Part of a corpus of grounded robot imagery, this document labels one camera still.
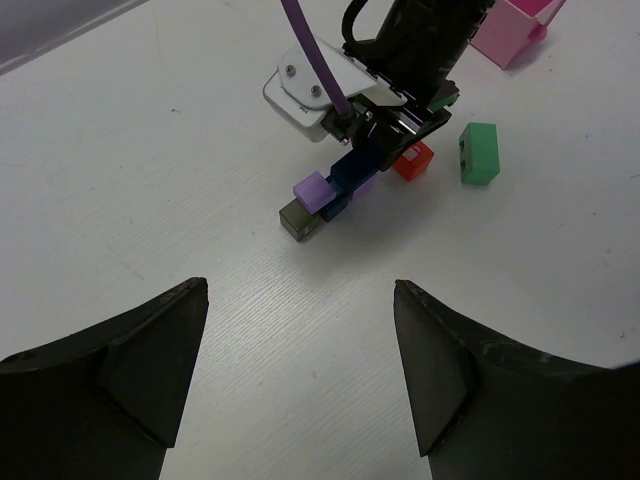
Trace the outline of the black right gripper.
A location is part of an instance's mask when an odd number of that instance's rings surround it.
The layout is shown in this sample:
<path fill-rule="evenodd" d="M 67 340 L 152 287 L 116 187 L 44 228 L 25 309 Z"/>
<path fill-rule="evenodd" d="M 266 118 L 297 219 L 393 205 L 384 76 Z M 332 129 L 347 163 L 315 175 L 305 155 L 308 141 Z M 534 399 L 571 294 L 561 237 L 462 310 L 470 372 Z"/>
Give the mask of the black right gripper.
<path fill-rule="evenodd" d="M 452 68 L 469 46 L 494 3 L 492 1 L 395 1 L 373 39 L 354 36 L 355 21 L 366 3 L 352 1 L 341 23 L 347 59 L 383 82 L 401 106 L 384 106 L 359 93 L 353 112 L 334 109 L 322 126 L 334 138 L 354 145 L 383 145 L 376 165 L 385 172 L 414 144 L 443 126 L 450 113 L 433 106 Z"/>

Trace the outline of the pink plastic bin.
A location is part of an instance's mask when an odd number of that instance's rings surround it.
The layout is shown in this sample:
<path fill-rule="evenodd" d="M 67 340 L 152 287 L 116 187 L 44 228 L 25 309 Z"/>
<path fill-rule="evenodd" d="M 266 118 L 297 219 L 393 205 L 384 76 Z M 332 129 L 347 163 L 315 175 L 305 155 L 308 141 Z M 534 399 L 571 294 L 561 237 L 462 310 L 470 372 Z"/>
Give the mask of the pink plastic bin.
<path fill-rule="evenodd" d="M 471 40 L 486 58 L 507 70 L 526 50 L 542 42 L 565 0 L 497 0 Z"/>

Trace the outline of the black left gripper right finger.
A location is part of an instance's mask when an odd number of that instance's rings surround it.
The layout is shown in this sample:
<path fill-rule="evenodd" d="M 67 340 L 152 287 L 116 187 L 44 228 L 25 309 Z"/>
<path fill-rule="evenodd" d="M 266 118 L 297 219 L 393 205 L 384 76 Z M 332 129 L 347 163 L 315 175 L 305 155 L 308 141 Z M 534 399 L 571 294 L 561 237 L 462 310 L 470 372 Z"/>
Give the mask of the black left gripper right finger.
<path fill-rule="evenodd" d="M 635 479 L 639 366 L 529 347 L 408 280 L 394 322 L 418 450 L 435 479 Z"/>

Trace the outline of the olive wooden cube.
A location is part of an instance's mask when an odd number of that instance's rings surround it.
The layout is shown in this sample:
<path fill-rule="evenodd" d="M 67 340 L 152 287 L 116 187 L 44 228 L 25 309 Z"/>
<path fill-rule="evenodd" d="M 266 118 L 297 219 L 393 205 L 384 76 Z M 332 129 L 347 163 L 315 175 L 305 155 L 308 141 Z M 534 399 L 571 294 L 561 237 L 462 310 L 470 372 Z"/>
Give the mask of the olive wooden cube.
<path fill-rule="evenodd" d="M 322 222 L 318 213 L 310 214 L 298 199 L 293 199 L 279 210 L 279 220 L 296 242 L 305 240 Z"/>

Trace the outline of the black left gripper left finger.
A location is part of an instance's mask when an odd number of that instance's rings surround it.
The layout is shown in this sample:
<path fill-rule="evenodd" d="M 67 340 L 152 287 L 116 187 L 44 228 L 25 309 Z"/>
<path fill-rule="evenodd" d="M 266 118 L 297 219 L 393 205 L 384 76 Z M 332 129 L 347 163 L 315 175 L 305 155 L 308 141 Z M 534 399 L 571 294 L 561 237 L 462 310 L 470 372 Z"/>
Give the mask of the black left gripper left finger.
<path fill-rule="evenodd" d="M 4 479 L 157 479 L 176 444 L 208 311 L 190 278 L 1 362 Z"/>

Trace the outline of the purple wooden cube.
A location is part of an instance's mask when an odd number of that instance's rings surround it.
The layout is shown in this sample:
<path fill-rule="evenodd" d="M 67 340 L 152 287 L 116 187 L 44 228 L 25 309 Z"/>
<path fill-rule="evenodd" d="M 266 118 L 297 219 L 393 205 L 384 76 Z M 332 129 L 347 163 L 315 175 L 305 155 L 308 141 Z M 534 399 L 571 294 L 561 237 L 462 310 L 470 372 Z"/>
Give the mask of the purple wooden cube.
<path fill-rule="evenodd" d="M 309 214 L 317 213 L 336 198 L 335 190 L 318 171 L 297 183 L 293 194 Z"/>
<path fill-rule="evenodd" d="M 364 195 L 368 194 L 376 183 L 376 177 L 372 176 L 368 180 L 366 180 L 362 185 L 357 187 L 350 195 L 350 200 L 352 202 L 357 201 L 362 198 Z"/>

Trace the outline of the small dark blue cube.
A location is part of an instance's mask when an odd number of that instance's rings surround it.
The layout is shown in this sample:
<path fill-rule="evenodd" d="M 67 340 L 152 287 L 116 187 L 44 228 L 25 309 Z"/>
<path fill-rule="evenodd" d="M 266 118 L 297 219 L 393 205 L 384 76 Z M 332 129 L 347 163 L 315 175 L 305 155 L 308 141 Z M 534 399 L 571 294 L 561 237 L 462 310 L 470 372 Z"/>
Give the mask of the small dark blue cube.
<path fill-rule="evenodd" d="M 336 196 L 319 211 L 320 217 L 325 222 L 332 221 L 337 215 L 345 210 L 350 203 L 349 192 L 346 191 L 339 183 L 335 180 L 330 180 L 329 185 L 333 188 Z"/>

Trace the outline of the green wooden block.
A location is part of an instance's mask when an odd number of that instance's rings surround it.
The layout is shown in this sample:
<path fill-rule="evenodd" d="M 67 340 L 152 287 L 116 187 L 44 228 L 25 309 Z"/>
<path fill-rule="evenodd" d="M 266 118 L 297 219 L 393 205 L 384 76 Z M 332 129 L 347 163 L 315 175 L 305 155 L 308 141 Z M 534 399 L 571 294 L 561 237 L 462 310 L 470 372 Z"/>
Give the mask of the green wooden block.
<path fill-rule="evenodd" d="M 459 137 L 461 183 L 488 186 L 500 173 L 495 124 L 470 122 Z"/>

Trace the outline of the long dark blue block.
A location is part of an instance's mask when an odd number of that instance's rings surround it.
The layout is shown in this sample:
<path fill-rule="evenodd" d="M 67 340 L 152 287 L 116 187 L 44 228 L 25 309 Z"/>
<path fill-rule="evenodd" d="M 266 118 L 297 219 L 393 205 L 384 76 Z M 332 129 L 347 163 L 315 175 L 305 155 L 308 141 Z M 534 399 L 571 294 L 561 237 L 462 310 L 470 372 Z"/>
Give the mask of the long dark blue block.
<path fill-rule="evenodd" d="M 382 159 L 376 148 L 356 147 L 331 166 L 330 176 L 347 193 L 353 193 L 379 171 Z"/>

